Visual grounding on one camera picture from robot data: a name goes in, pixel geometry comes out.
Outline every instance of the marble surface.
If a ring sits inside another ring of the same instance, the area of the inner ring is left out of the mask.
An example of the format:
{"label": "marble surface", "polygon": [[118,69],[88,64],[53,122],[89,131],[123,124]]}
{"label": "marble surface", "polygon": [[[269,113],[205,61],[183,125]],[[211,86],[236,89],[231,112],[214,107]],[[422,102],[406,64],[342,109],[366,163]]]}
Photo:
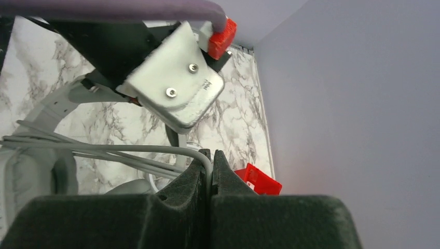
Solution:
{"label": "marble surface", "polygon": [[[233,169],[248,162],[271,175],[260,89],[253,56],[231,49],[221,74],[223,93],[189,134],[189,141],[211,151],[223,150]],[[17,19],[0,75],[0,135],[11,134],[17,119],[53,90],[93,67],[62,37]],[[128,103],[80,105],[56,132],[91,144],[169,145],[164,124],[145,108]],[[134,153],[173,162],[174,156]],[[116,162],[76,158],[81,194],[105,193],[127,181],[146,177]],[[158,185],[165,184],[159,180]]]}

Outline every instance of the screw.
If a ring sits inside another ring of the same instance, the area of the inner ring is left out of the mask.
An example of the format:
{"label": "screw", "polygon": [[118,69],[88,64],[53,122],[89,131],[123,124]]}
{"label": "screw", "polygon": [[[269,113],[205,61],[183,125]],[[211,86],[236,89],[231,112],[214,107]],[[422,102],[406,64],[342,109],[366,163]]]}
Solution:
{"label": "screw", "polygon": [[199,66],[197,64],[190,64],[188,69],[190,73],[195,74],[199,70]]}
{"label": "screw", "polygon": [[174,89],[174,88],[168,88],[166,90],[166,93],[167,93],[167,96],[170,97],[170,98],[174,98],[174,97],[177,96],[176,89]]}
{"label": "screw", "polygon": [[90,89],[89,89],[89,92],[93,92],[93,93],[95,93],[96,91],[98,91],[99,90],[99,87],[97,87],[97,86],[93,86],[93,87],[91,87]]}

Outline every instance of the red connector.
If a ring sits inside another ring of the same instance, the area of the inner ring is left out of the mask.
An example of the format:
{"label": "red connector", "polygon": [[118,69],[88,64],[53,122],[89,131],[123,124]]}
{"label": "red connector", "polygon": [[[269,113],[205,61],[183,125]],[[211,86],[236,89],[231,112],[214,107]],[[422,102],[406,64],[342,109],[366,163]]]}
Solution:
{"label": "red connector", "polygon": [[253,191],[259,195],[279,195],[281,185],[270,176],[248,163],[246,169],[234,171]]}
{"label": "red connector", "polygon": [[226,49],[232,44],[237,32],[237,24],[228,18],[225,30],[221,33],[214,33],[209,39],[208,54],[218,60]]}

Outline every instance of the purple cable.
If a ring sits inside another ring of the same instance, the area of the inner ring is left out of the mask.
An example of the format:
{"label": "purple cable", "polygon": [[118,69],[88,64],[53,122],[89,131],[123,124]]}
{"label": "purple cable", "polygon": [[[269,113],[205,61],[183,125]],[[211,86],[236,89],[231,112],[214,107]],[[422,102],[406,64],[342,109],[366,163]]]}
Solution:
{"label": "purple cable", "polygon": [[79,21],[211,21],[222,32],[226,15],[205,0],[0,0],[0,15]]}

